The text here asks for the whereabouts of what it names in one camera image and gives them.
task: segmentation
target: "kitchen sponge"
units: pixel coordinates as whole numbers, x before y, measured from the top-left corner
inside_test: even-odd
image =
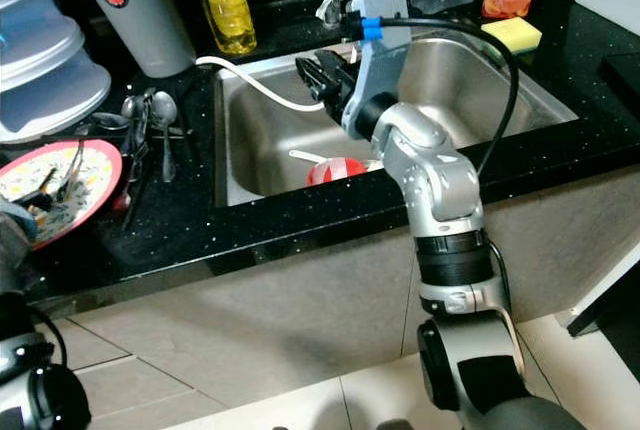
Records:
[[[536,49],[542,38],[540,30],[520,17],[485,23],[480,28],[504,43],[513,53]]]

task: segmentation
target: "tile floor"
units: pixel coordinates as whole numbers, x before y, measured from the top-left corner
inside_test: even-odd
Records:
[[[640,428],[640,385],[602,334],[571,339],[553,316],[526,322],[519,331],[554,387],[552,390],[525,349],[527,386],[531,392],[554,400],[555,390],[560,402],[590,430]],[[416,430],[460,429],[453,414],[437,410],[426,398],[417,355],[173,426],[171,430],[402,428],[380,427],[394,419],[405,419]]]

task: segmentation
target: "stainless steel sink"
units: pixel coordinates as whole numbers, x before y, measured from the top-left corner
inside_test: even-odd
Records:
[[[402,101],[442,124],[458,148],[488,141],[498,126],[508,80],[479,50],[458,37],[412,43],[398,84]],[[331,49],[347,55],[350,46]],[[276,93],[313,103],[297,75],[295,58],[263,60],[243,70]],[[576,115],[522,72],[517,105],[506,135],[569,120]],[[350,140],[324,112],[301,113],[273,102],[226,70],[215,81],[216,201],[236,205],[302,188],[313,165],[289,156],[304,150],[326,157],[372,158],[368,142]]]

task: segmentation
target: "speckled granite countertop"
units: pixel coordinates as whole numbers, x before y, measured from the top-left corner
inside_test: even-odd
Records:
[[[505,138],[483,174],[485,204],[640,161],[640,120],[599,71],[606,55],[640,52],[640,38],[573,0],[535,0],[529,21],[542,30],[543,39],[535,53],[522,58],[521,68],[579,119]],[[252,58],[338,38],[312,18],[271,28],[262,32]],[[51,311],[79,311],[82,306],[71,302],[83,295],[91,300],[101,287],[128,285],[131,291],[121,294],[141,295],[406,225],[400,192],[384,171],[214,208],[210,79],[193,69],[166,81],[141,75],[132,80],[142,90],[153,83],[185,91],[181,104],[195,130],[196,153],[174,145],[179,177],[170,185],[160,181],[157,162],[127,231],[121,230],[122,215],[105,205],[81,228],[35,252],[24,271],[31,301]],[[123,95],[123,89],[114,88],[103,109],[116,111]],[[478,163],[485,148],[480,144],[462,152]],[[184,265],[196,261],[206,266]],[[107,301],[113,298],[88,305]]]

